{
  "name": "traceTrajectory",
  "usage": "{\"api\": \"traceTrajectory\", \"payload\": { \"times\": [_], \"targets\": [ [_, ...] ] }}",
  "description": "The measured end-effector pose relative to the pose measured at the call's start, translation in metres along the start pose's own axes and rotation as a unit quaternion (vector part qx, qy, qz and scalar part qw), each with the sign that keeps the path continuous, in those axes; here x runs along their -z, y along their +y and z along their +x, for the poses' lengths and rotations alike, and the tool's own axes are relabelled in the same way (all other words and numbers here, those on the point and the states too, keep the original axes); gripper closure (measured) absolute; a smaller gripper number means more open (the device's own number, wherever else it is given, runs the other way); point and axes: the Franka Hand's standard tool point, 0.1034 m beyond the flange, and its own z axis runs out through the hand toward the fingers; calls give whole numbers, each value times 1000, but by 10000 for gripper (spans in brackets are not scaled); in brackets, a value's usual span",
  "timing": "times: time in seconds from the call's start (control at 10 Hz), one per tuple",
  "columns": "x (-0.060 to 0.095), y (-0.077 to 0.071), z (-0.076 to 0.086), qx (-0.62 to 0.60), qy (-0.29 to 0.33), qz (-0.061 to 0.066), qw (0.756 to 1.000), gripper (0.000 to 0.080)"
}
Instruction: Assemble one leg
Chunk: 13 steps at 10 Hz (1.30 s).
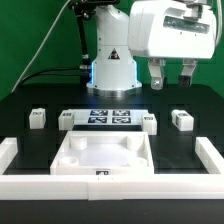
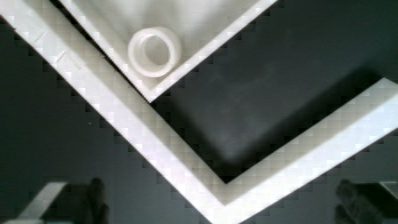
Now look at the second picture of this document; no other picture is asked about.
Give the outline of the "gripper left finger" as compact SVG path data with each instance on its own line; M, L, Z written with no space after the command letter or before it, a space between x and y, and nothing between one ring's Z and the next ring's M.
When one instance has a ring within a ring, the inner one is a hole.
M108 224L105 184L50 182L11 224Z

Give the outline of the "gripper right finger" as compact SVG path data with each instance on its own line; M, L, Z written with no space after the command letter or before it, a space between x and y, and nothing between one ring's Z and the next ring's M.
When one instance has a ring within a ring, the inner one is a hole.
M398 181L354 183L336 188L334 224L398 224Z

